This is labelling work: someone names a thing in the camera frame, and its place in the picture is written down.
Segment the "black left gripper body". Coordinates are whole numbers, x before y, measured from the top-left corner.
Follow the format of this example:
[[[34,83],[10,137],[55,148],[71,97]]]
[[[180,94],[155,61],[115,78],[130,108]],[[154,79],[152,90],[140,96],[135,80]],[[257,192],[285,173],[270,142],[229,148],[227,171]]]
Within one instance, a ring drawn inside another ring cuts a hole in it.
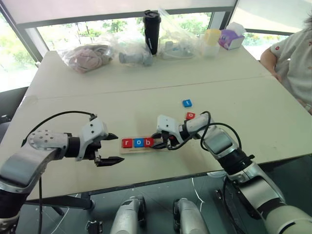
[[[84,159],[91,160],[95,163],[97,167],[100,167],[101,156],[98,153],[98,150],[101,148],[100,141],[93,142],[89,144],[86,148]]]

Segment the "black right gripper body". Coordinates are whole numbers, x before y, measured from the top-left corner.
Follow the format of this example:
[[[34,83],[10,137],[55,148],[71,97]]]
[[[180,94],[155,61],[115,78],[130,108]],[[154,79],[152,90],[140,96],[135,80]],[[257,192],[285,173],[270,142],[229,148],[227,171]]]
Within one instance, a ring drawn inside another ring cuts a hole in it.
[[[179,142],[174,135],[171,135],[169,132],[162,131],[162,149],[175,149]]]

